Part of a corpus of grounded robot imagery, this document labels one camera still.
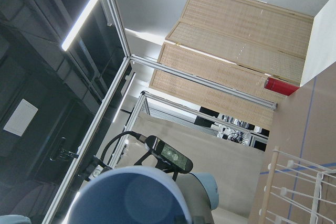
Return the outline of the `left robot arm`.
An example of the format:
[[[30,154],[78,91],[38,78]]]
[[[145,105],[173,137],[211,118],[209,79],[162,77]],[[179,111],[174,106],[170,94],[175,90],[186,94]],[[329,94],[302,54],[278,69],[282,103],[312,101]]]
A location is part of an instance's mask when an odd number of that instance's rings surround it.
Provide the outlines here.
[[[212,211],[218,207],[218,185],[210,173],[182,174],[176,179],[191,215],[191,223],[214,223]]]

